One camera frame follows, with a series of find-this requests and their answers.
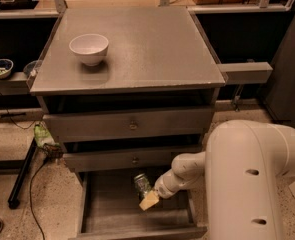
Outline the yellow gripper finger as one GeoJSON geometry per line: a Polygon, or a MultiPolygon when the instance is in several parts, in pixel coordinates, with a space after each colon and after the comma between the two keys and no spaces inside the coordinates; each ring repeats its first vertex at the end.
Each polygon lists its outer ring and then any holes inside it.
{"type": "Polygon", "coordinates": [[[157,192],[154,190],[151,190],[140,202],[139,207],[143,211],[146,211],[147,209],[156,205],[159,201],[160,201],[160,198],[159,198],[157,192]]]}

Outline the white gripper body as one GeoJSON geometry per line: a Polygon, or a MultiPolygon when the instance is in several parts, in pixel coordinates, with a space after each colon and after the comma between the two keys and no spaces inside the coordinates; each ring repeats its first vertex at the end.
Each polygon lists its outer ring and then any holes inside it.
{"type": "Polygon", "coordinates": [[[161,198],[168,199],[182,189],[182,183],[183,179],[170,169],[156,180],[154,189],[161,198]]]}

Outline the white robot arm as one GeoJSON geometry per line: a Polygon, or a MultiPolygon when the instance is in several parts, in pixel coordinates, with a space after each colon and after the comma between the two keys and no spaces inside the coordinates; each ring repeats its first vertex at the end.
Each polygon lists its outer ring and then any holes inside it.
{"type": "Polygon", "coordinates": [[[295,129],[224,122],[199,153],[176,156],[140,202],[147,210],[205,178],[210,240],[284,240],[276,178],[295,177],[295,129]]]}

